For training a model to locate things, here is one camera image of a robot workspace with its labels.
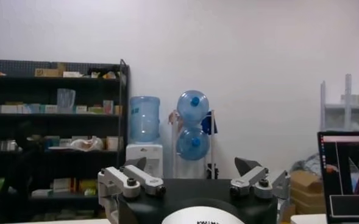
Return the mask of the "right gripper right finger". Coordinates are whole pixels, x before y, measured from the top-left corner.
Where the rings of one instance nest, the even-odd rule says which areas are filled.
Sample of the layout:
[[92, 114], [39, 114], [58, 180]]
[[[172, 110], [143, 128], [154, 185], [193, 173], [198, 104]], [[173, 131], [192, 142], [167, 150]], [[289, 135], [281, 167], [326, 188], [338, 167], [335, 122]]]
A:
[[236, 157], [235, 167], [240, 177], [230, 181], [230, 195], [235, 198], [250, 194], [252, 189], [255, 196], [269, 199], [276, 196], [282, 200], [290, 198], [290, 175], [285, 170], [269, 171], [260, 163]]

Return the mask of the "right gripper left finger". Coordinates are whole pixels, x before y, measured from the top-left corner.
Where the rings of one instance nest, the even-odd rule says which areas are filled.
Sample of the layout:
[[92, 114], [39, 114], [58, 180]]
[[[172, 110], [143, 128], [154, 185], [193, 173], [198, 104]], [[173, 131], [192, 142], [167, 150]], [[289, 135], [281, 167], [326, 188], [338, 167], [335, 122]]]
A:
[[131, 159], [119, 169], [106, 167], [98, 173], [98, 198], [103, 201], [122, 193], [126, 198], [137, 198], [143, 189], [148, 195], [162, 197], [166, 187], [161, 178], [144, 171], [146, 158]]

